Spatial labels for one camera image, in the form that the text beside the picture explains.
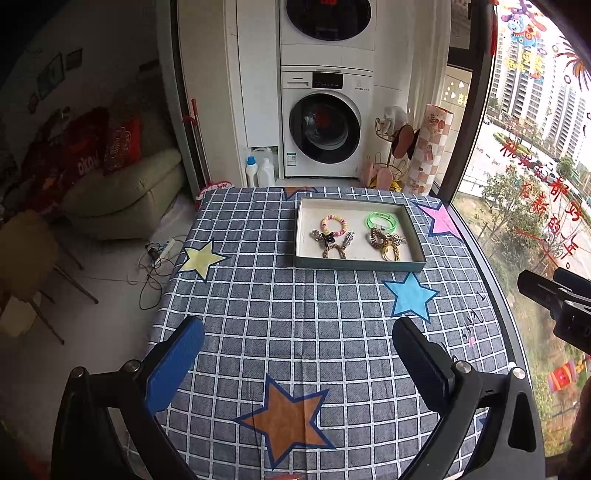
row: tiled floor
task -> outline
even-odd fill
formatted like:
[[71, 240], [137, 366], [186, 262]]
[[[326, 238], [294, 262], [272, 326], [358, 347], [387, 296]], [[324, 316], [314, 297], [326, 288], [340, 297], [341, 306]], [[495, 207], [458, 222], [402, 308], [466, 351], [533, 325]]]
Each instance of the tiled floor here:
[[[179, 195], [150, 241], [163, 244], [175, 236], [184, 240], [193, 219], [193, 202]], [[16, 339], [0, 336], [0, 417], [41, 459], [51, 456], [57, 411], [70, 370], [83, 365], [90, 373], [113, 371], [131, 358], [143, 358], [155, 312], [138, 306], [145, 274], [138, 274], [136, 267], [145, 252], [145, 240], [99, 243], [64, 227], [56, 235], [85, 270], [78, 270], [68, 258], [61, 258], [60, 265], [99, 304], [52, 274], [44, 289], [56, 304], [44, 300], [41, 309], [66, 344], [61, 346], [39, 320]], [[180, 248], [176, 244], [173, 253]], [[128, 276], [138, 283], [131, 285]], [[165, 284], [167, 278], [160, 280]], [[158, 291], [146, 288], [142, 305], [157, 301]]]

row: pink star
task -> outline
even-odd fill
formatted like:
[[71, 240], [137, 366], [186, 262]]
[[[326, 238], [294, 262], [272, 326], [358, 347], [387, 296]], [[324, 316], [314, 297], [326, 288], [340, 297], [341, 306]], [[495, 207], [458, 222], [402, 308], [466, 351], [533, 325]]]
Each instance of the pink star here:
[[449, 214], [442, 203], [439, 204], [438, 208], [425, 207], [418, 203], [415, 203], [415, 205], [433, 219], [428, 236], [447, 235], [450, 233], [457, 239], [462, 239], [460, 232], [457, 230], [456, 225], [449, 217]]

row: blue gripper pad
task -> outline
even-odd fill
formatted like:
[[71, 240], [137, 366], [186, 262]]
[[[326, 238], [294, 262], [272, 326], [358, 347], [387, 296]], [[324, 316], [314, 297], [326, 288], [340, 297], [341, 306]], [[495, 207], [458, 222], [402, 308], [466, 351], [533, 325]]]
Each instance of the blue gripper pad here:
[[189, 325], [174, 339], [148, 378], [145, 404], [152, 415], [165, 410], [170, 405], [187, 371], [193, 367], [195, 357], [203, 346], [204, 338], [203, 323], [198, 318], [191, 317]]

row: red cushion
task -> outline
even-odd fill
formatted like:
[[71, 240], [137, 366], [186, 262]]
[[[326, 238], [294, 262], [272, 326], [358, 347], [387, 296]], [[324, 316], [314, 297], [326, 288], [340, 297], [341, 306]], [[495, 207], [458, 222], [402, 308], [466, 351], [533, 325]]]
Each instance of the red cushion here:
[[141, 132], [142, 122], [138, 116], [111, 132], [103, 163], [105, 174], [128, 167], [141, 160]]
[[64, 132], [64, 145], [70, 150], [74, 145], [89, 141], [95, 143], [99, 158], [105, 155], [109, 111], [104, 107], [93, 108], [90, 112], [72, 120]]

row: blue star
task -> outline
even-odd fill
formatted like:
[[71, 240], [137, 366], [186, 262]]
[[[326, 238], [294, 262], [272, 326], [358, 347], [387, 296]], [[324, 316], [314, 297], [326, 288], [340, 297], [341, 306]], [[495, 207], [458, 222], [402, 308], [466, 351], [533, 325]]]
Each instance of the blue star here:
[[421, 286], [414, 273], [409, 273], [404, 281], [385, 281], [384, 285], [396, 295], [392, 317], [415, 313], [427, 323], [431, 323], [427, 302], [439, 293], [437, 290]]

